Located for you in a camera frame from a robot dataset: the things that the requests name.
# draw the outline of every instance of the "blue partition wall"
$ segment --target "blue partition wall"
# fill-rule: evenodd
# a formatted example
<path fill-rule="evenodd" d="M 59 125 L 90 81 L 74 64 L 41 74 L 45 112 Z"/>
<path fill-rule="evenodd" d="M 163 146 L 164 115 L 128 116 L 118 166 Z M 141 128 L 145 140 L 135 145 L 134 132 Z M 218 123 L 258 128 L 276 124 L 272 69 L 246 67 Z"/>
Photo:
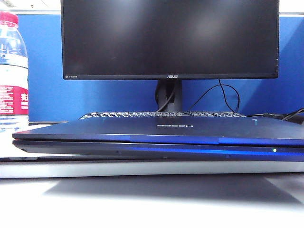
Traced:
<path fill-rule="evenodd" d="M 72 121 L 91 111 L 154 111 L 156 81 L 65 81 L 59 15 L 19 15 L 29 58 L 30 121 Z M 216 80 L 183 81 L 186 110 Z M 243 114 L 288 113 L 304 107 L 304 18 L 280 18 L 278 79 L 223 80 L 240 93 Z M 226 89 L 231 106 L 237 96 Z M 193 110 L 225 111 L 219 88 Z"/>

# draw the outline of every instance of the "black keyboard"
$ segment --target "black keyboard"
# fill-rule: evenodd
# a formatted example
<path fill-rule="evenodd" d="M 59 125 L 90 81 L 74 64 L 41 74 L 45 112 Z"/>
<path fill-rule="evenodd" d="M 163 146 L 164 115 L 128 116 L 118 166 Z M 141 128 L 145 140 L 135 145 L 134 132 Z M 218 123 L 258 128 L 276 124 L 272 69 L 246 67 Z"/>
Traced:
<path fill-rule="evenodd" d="M 229 112 L 94 112 L 87 113 L 80 119 L 92 117 L 246 117 L 245 115 Z"/>

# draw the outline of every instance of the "asus logo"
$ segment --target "asus logo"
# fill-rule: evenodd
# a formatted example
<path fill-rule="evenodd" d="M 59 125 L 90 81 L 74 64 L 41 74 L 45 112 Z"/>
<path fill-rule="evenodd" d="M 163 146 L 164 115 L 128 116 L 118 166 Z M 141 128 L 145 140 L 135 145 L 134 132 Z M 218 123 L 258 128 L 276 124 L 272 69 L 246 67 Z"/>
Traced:
<path fill-rule="evenodd" d="M 193 127 L 193 125 L 157 125 L 158 127 Z"/>
<path fill-rule="evenodd" d="M 167 78 L 178 78 L 178 75 L 168 75 Z"/>

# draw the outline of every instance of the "cable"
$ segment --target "cable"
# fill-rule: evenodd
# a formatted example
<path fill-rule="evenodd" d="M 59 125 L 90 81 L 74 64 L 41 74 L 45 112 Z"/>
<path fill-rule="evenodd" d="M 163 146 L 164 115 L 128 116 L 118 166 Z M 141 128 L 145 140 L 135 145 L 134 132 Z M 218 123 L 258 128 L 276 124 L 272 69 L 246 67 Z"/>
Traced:
<path fill-rule="evenodd" d="M 154 93 L 154 99 L 156 101 L 156 103 L 158 103 L 158 96 L 157 96 L 157 93 L 158 93 L 158 90 L 160 89 L 160 82 L 158 81 L 157 82 L 157 85 L 156 85 L 156 88 L 155 88 L 155 93 Z"/>
<path fill-rule="evenodd" d="M 275 118 L 275 119 L 286 120 L 287 121 L 287 120 L 290 120 L 291 118 L 293 118 L 294 116 L 296 116 L 300 113 L 304 113 L 304 108 L 300 108 L 299 110 L 294 111 L 294 112 L 289 113 L 289 114 L 264 113 L 264 114 L 247 115 L 247 117 L 262 116 L 262 117 L 269 117 L 269 118 Z"/>
<path fill-rule="evenodd" d="M 218 84 L 218 85 L 215 85 L 215 86 L 213 86 L 213 87 L 211 87 L 210 89 L 208 89 L 206 92 L 204 92 L 203 93 L 203 95 L 202 96 L 200 96 L 199 97 L 199 99 L 193 104 L 193 105 L 191 105 L 191 107 L 190 108 L 188 108 L 188 112 L 210 91 L 210 90 L 212 90 L 212 89 L 214 89 L 214 88 L 216 88 L 216 87 L 218 87 L 218 86 L 227 86 L 227 87 L 230 87 L 230 88 L 232 88 L 235 92 L 236 92 L 236 94 L 237 94 L 237 107 L 236 107 L 236 109 L 235 109 L 235 111 L 233 111 L 232 110 L 232 112 L 234 112 L 234 113 L 237 113 L 238 112 L 238 110 L 239 110 L 239 105 L 240 105 L 240 95 L 239 95 L 239 93 L 238 93 L 238 91 L 234 88 L 234 87 L 232 87 L 232 86 L 230 86 L 230 85 L 226 85 L 226 84 Z"/>
<path fill-rule="evenodd" d="M 160 112 L 161 110 L 163 110 L 163 109 L 168 105 L 168 103 L 170 102 L 171 98 L 172 98 L 173 95 L 174 95 L 174 92 L 175 92 L 175 88 L 172 90 L 172 93 L 170 94 L 170 96 L 169 96 L 169 98 L 167 99 L 166 103 L 164 103 L 164 104 L 162 105 L 162 107 L 160 107 L 160 108 L 157 110 L 157 112 Z"/>
<path fill-rule="evenodd" d="M 291 118 L 293 118 L 294 116 L 303 113 L 304 112 L 304 108 L 300 108 L 298 111 L 292 112 L 290 114 L 284 115 L 282 120 L 289 120 Z"/>
<path fill-rule="evenodd" d="M 219 85 L 220 85 L 220 87 L 221 87 L 221 89 L 222 89 L 223 96 L 224 96 L 224 100 L 225 100 L 225 103 L 226 103 L 227 107 L 228 107 L 233 113 L 235 113 L 235 111 L 233 111 L 233 109 L 230 107 L 230 105 L 229 105 L 228 102 L 227 102 L 225 90 L 224 90 L 224 87 L 223 87 L 223 85 L 222 85 L 220 79 L 218 80 L 218 83 L 219 83 Z"/>

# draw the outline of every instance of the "plastic bottle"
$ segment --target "plastic bottle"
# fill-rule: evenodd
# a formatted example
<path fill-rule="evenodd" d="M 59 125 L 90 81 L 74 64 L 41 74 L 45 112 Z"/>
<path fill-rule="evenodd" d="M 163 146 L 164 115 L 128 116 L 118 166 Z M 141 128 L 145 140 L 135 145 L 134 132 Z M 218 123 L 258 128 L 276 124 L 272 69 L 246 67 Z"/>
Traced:
<path fill-rule="evenodd" d="M 0 11 L 0 132 L 28 125 L 28 54 L 18 17 Z"/>

